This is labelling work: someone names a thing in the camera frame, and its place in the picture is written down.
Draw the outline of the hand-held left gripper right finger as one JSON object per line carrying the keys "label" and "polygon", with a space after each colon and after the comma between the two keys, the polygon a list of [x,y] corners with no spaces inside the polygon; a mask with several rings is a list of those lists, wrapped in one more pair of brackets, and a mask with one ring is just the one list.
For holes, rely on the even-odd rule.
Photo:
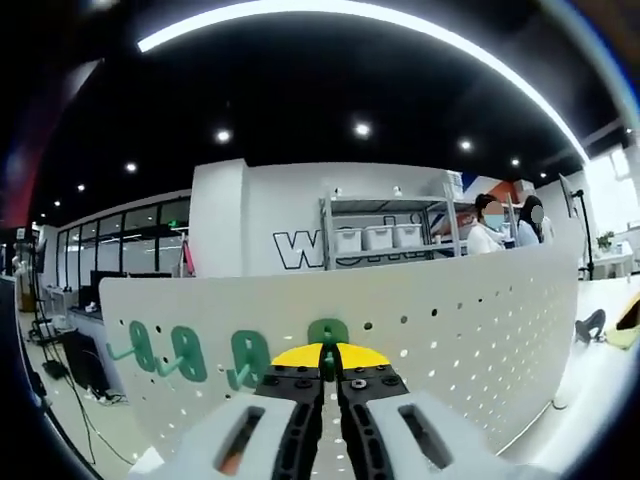
{"label": "hand-held left gripper right finger", "polygon": [[358,479],[553,479],[493,453],[482,432],[424,391],[411,392],[382,354],[335,345],[342,436]]}

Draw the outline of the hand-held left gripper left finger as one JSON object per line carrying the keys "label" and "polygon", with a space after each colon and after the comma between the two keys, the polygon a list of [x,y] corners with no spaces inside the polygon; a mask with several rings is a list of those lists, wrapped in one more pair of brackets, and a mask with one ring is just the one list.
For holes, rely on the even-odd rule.
{"label": "hand-held left gripper left finger", "polygon": [[276,357],[252,394],[188,430],[174,455],[134,479],[308,479],[323,436],[324,345]]}

